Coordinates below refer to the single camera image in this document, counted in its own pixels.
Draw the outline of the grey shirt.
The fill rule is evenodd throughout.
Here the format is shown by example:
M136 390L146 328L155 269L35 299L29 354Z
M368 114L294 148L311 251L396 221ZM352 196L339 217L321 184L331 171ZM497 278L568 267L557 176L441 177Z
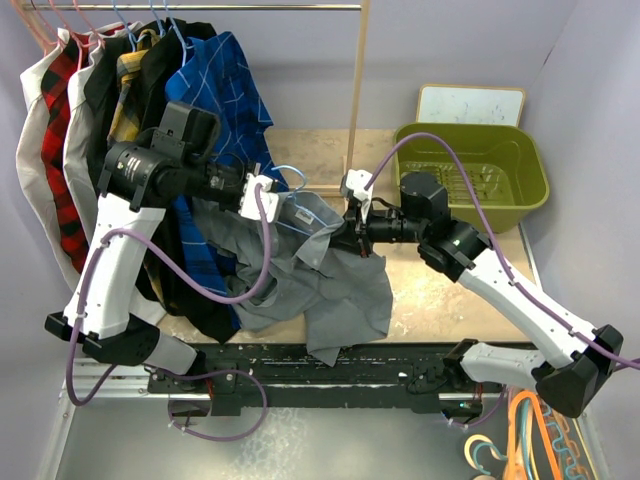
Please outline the grey shirt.
M308 352L329 366L341 348L387 336L393 294L385 258L334 249L332 234L303 240L274 227L266 282L234 307L243 329L261 331L301 315Z

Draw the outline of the light blue hanger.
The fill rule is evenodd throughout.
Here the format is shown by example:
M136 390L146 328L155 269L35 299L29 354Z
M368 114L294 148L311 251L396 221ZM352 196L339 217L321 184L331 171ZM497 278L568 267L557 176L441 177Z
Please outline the light blue hanger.
M283 177L283 171L297 175L299 184L290 186ZM279 234L306 240L320 233L331 235L344 224L342 216L320 195L306 189L307 177L300 169L280 165L273 167L271 172L273 178L282 184L278 187L282 200L274 227Z

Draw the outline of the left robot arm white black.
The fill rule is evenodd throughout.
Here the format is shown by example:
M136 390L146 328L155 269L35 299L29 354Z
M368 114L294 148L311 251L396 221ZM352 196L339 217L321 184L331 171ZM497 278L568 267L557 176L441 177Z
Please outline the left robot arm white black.
M218 115L170 102L159 126L108 149L89 256L65 309L47 316L49 333L77 340L99 362L146 364L170 371L184 392L202 387L206 369L200 354L137 312L142 301L136 282L147 252L141 240L154 235L175 198L187 195L238 208L241 169L209 160L221 130Z

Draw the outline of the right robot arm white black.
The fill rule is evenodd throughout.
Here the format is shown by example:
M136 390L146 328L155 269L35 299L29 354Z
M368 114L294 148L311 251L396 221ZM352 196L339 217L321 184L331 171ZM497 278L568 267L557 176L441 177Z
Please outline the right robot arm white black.
M580 319L501 259L485 234L452 215L433 175L406 175L399 206L381 210L371 207L371 178L365 170L343 177L348 207L332 245L368 257L376 243L414 243L428 267L481 297L533 344L516 349L462 340L443 359L446 383L456 391L485 382L531 390L559 413L579 417L611 377L622 334Z

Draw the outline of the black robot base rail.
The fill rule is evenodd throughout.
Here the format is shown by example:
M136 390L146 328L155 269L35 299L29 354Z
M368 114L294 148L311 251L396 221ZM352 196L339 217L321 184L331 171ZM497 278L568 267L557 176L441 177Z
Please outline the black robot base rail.
M130 394L210 403L217 416L243 408L449 410L459 418L479 413L479 402L497 397L501 386L456 387L446 380L443 358L450 343L369 343L343 350L329 367L303 344L244 343L200 345L210 382L181 382L143 367L118 367L101 387L101 397Z

